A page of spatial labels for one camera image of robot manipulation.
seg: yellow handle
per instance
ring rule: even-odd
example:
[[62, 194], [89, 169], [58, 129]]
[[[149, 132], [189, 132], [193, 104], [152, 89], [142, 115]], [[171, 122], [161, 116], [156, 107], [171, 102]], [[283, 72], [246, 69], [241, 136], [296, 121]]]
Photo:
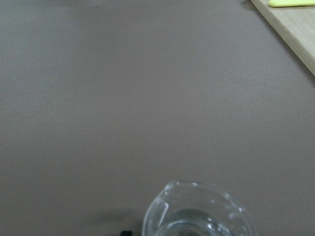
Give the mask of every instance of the yellow handle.
[[269, 6], [272, 7], [313, 5], [315, 5], [315, 0], [269, 0]]

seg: yellow object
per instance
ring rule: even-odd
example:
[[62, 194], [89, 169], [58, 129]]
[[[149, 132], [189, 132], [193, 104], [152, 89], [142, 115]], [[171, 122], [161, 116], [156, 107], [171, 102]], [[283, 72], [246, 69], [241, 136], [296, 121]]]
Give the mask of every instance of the yellow object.
[[315, 0], [269, 0], [269, 6], [285, 7], [285, 6], [313, 6]]

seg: clear glass cup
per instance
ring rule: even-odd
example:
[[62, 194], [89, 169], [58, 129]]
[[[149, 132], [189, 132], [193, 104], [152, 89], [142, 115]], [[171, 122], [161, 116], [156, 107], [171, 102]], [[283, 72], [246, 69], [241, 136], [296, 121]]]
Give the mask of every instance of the clear glass cup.
[[257, 236], [244, 209], [227, 192], [200, 182], [172, 181], [153, 200], [142, 236]]

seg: wooden cutting board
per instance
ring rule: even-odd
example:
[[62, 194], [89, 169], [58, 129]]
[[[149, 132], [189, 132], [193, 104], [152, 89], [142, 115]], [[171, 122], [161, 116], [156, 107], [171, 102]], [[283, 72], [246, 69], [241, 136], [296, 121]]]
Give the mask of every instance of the wooden cutting board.
[[251, 1], [315, 76], [315, 6], [272, 8], [268, 0]]

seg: clear liquid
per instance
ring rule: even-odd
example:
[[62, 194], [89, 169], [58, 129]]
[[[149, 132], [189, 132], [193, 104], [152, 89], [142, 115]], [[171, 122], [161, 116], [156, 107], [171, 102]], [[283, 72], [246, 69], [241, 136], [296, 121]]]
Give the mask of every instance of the clear liquid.
[[235, 236], [213, 216], [196, 209], [169, 215], [155, 236]]

